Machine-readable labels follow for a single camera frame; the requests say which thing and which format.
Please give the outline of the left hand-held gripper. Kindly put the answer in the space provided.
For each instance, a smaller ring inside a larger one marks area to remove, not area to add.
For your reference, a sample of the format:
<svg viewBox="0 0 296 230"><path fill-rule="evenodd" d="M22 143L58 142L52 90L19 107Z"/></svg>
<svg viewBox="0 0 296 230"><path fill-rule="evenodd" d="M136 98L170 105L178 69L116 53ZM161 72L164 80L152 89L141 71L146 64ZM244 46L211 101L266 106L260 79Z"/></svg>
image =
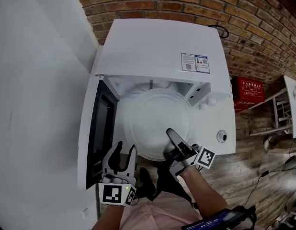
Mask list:
<svg viewBox="0 0 296 230"><path fill-rule="evenodd" d="M127 207L136 194L135 172L137 169L137 148L132 145L125 167L120 167L123 142L114 144L102 161L102 179L98 183L101 204Z"/></svg>

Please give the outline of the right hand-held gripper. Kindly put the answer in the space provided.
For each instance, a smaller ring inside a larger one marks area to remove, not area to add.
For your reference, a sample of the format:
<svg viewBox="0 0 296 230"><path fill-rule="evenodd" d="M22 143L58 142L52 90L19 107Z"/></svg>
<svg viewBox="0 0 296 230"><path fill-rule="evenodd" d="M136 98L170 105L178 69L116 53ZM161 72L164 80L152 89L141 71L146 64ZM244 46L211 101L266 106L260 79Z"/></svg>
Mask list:
<svg viewBox="0 0 296 230"><path fill-rule="evenodd" d="M215 158L214 152L197 144L189 146L172 128L168 128L166 134L172 144L164 149L163 156L171 162L169 171L173 177L181 175L187 167L198 166L210 169Z"/></svg>

